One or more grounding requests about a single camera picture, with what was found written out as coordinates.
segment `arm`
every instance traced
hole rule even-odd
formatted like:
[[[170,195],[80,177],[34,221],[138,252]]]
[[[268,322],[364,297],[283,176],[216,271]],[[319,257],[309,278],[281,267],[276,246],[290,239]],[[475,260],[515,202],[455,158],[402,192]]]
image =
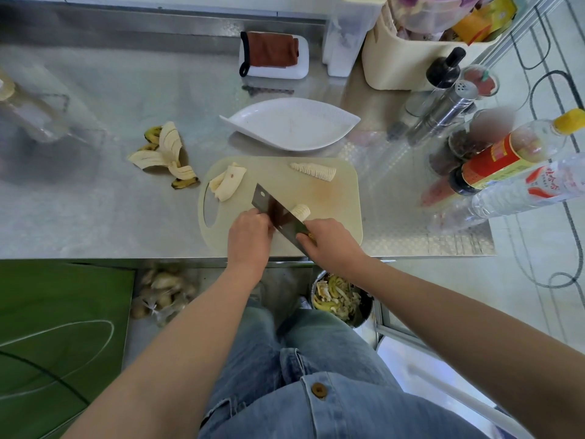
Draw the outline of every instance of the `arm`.
[[[332,219],[305,222],[311,258],[378,298],[429,347],[536,437],[585,431],[585,356],[481,302],[363,253]]]
[[[273,228],[258,210],[229,233],[228,267],[67,430],[73,438],[195,437],[246,301],[268,262]]]

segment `white plate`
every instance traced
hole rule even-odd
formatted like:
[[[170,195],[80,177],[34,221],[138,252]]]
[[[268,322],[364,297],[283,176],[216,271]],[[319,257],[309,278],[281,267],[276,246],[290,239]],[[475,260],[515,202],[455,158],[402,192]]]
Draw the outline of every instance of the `white plate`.
[[[250,66],[247,77],[289,78],[300,80],[309,73],[309,43],[300,35],[293,35],[298,39],[298,59],[295,66],[287,68]],[[244,43],[240,40],[240,57],[238,68],[244,63]]]
[[[219,116],[235,130],[287,151],[311,151],[344,137],[360,117],[306,98],[277,98],[255,103],[230,118]]]

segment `countertop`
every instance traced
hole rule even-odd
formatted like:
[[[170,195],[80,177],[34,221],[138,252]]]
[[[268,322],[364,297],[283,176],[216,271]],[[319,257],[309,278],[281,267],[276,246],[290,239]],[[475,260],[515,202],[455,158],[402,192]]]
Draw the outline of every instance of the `countertop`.
[[[428,153],[383,136],[403,92],[370,88],[360,62],[348,79],[312,58],[303,80],[241,79],[238,39],[210,37],[189,52],[114,46],[0,45],[0,66],[64,111],[81,139],[52,145],[12,129],[0,145],[0,259],[204,259],[214,253],[197,224],[200,188],[141,172],[126,156],[150,126],[172,120],[199,177],[230,155],[295,155],[234,133],[219,115],[283,96],[338,105],[362,118],[344,139],[303,156],[340,157],[358,173],[362,247],[381,258],[493,255],[489,225],[429,235],[420,193],[434,179]],[[0,126],[7,133],[11,126]]]

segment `cleaver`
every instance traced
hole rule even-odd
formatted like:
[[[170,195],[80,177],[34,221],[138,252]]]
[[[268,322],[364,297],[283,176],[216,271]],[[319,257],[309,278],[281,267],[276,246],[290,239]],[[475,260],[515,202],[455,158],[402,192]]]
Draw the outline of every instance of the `cleaver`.
[[[268,214],[270,221],[274,228],[278,229],[286,239],[296,246],[305,256],[308,254],[304,250],[301,243],[296,239],[298,233],[311,234],[302,221],[297,219],[287,208],[281,205],[268,191],[266,191],[259,183],[256,184],[254,197],[252,198],[252,206],[260,212]]]

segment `hand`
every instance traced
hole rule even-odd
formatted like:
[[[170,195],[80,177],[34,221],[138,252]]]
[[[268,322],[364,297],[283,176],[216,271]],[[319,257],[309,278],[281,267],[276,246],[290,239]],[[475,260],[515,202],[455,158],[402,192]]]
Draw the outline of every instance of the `hand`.
[[[351,281],[369,257],[349,231],[335,219],[315,219],[303,223],[317,244],[305,234],[297,234],[296,239],[301,242],[311,260],[328,273]]]
[[[273,232],[267,214],[256,208],[241,213],[229,229],[228,270],[249,277],[255,286],[268,263]]]

